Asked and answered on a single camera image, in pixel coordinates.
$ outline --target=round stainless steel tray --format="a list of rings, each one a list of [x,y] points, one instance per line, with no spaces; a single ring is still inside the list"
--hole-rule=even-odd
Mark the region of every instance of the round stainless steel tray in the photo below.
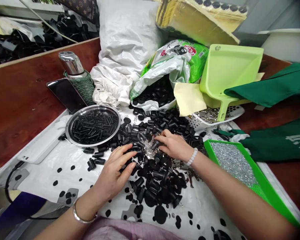
[[[118,118],[118,126],[110,137],[108,137],[107,139],[105,139],[101,142],[94,143],[94,144],[81,144],[81,143],[76,142],[76,140],[72,137],[73,135],[71,133],[71,130],[72,130],[73,122],[79,116],[84,116],[85,114],[87,114],[90,111],[98,111],[100,113],[111,114],[111,115],[116,116]],[[111,138],[113,138],[116,135],[116,133],[118,132],[120,125],[121,125],[121,116],[115,108],[108,107],[108,106],[92,105],[92,106],[82,108],[81,110],[76,112],[74,115],[72,115],[72,117],[68,120],[68,122],[66,124],[66,136],[67,136],[67,139],[71,143],[78,145],[80,147],[95,147],[95,146],[105,143],[105,142],[109,141]]]

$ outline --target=cable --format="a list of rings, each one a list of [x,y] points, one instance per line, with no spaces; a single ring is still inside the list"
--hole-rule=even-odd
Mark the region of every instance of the cable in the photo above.
[[[19,0],[23,5],[25,5],[34,15],[36,15],[42,22],[44,22],[49,28],[51,28],[53,31],[55,31],[60,36],[64,37],[65,39],[68,39],[71,42],[78,43],[71,38],[66,37],[65,35],[59,33],[57,30],[55,30],[53,27],[51,27],[42,17],[40,17],[31,7],[29,7],[23,0]]]
[[[13,201],[12,201],[11,198],[10,198],[9,190],[8,190],[8,187],[9,187],[9,181],[10,181],[10,178],[11,178],[13,172],[14,172],[15,170],[17,170],[19,167],[21,167],[23,164],[24,164],[23,161],[18,162],[18,163],[14,166],[14,168],[12,169],[12,171],[9,173],[9,175],[8,175],[8,178],[7,178],[7,181],[6,181],[6,185],[5,185],[5,187],[4,187],[4,193],[5,193],[5,195],[6,195],[7,200],[8,200],[10,203],[12,203]],[[55,217],[55,218],[41,218],[41,217],[33,218],[33,217],[30,217],[30,216],[26,216],[26,215],[24,215],[24,214],[21,213],[21,212],[20,212],[20,214],[22,214],[23,216],[25,216],[25,217],[27,217],[27,218],[29,218],[29,219],[32,219],[32,220],[52,220],[52,219],[58,219],[58,218],[59,218],[59,217]]]

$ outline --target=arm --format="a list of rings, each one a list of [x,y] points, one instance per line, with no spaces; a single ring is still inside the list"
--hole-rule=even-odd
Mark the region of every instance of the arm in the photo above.
[[[136,152],[129,152],[123,155],[132,144],[116,148],[105,163],[102,172],[95,183],[76,203],[78,216],[90,221],[99,208],[107,201],[115,197],[124,187],[132,170],[136,166],[130,163],[120,174],[119,170]],[[72,207],[61,217],[43,230],[35,240],[77,240],[81,239],[89,224],[80,223],[73,216]]]
[[[165,144],[159,149],[173,158],[188,162],[193,154],[193,148],[181,136],[168,130],[156,139]],[[198,152],[191,166],[248,239],[294,239],[296,229],[292,224],[205,155]]]

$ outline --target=smartphone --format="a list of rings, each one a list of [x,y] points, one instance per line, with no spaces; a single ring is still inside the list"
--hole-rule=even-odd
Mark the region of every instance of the smartphone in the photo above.
[[[71,82],[67,78],[48,82],[47,87],[70,111],[71,114],[74,114],[75,112],[87,106],[77,90],[72,86]]]

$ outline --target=power strip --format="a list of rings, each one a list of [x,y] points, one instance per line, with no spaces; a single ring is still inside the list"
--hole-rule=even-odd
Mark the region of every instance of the power strip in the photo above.
[[[51,128],[47,129],[37,139],[33,139],[31,143],[24,147],[18,155],[18,160],[39,164],[58,144],[60,137],[65,132],[65,121],[59,121]]]

